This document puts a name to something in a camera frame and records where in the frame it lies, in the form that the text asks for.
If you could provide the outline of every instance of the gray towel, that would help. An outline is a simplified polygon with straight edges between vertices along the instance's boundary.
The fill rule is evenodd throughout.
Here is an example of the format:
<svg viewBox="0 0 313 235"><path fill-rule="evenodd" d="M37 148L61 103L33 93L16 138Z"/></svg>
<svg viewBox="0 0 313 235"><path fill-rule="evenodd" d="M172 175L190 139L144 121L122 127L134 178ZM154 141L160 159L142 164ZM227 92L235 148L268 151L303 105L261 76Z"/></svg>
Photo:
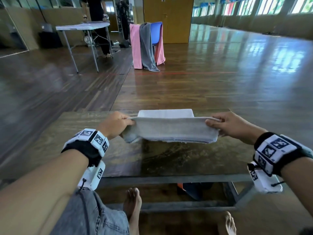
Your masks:
<svg viewBox="0 0 313 235"><path fill-rule="evenodd" d="M159 72L153 55L150 26L151 23L143 23L139 27L141 62L144 69Z"/></svg>

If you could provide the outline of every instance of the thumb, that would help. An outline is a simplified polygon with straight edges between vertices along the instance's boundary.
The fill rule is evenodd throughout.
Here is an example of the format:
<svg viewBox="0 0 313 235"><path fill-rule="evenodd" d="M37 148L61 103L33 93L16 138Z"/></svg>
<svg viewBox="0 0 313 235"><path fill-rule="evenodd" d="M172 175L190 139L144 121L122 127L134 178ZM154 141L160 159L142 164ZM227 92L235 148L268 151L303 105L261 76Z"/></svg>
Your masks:
<svg viewBox="0 0 313 235"><path fill-rule="evenodd" d="M222 127L223 127L223 123L217 122L216 120L206 119L205 123L207 126L212 127L212 128L216 128L216 129L222 129Z"/></svg>
<svg viewBox="0 0 313 235"><path fill-rule="evenodd" d="M126 125L134 125L135 121L131 120L131 119L123 119L123 121L125 122Z"/></svg>

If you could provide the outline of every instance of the hand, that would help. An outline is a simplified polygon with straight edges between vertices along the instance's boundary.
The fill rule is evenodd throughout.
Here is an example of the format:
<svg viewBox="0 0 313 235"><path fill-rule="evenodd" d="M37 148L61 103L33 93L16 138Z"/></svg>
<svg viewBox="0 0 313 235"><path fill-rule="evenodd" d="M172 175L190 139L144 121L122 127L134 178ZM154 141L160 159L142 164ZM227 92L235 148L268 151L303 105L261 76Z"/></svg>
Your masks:
<svg viewBox="0 0 313 235"><path fill-rule="evenodd" d="M97 130L111 140L120 135L127 125L135 124L135 121L128 118L128 115L115 111L99 124Z"/></svg>
<svg viewBox="0 0 313 235"><path fill-rule="evenodd" d="M267 132L231 111L216 113L211 117L220 119L221 122L207 119L205 121L207 126L219 129L222 136L237 138L246 144L253 145L263 133Z"/></svg>

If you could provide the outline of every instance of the wooden table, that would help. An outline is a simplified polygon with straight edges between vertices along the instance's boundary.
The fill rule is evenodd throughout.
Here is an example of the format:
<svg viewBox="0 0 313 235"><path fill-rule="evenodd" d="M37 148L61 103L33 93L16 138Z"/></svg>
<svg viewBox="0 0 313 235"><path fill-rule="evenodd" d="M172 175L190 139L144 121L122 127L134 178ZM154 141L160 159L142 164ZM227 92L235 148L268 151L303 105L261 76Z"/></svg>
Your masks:
<svg viewBox="0 0 313 235"><path fill-rule="evenodd" d="M228 109L194 110L195 117ZM0 179L17 179L59 156L64 143L84 128L96 128L111 112L65 112L53 122L22 158L12 160L0 171ZM125 111L136 116L138 111ZM229 210L244 206L255 193L247 170L253 147L230 137L212 144L140 142L127 144L121 137L110 141L103 159L106 168L98 188L133 184L224 182L227 203L183 201L143 203L142 210L181 211L192 209ZM248 181L238 194L233 182ZM107 205L121 209L121 204Z"/></svg>

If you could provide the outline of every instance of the black shirt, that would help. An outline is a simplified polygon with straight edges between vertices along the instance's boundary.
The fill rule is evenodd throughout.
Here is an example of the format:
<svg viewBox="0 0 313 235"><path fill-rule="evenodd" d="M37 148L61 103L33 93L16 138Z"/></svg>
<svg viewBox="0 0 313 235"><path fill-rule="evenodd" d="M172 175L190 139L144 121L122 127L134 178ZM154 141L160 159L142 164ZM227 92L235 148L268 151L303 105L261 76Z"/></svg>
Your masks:
<svg viewBox="0 0 313 235"><path fill-rule="evenodd" d="M81 0L84 3L88 2L91 21L101 21L103 19L103 9L101 6L102 0Z"/></svg>

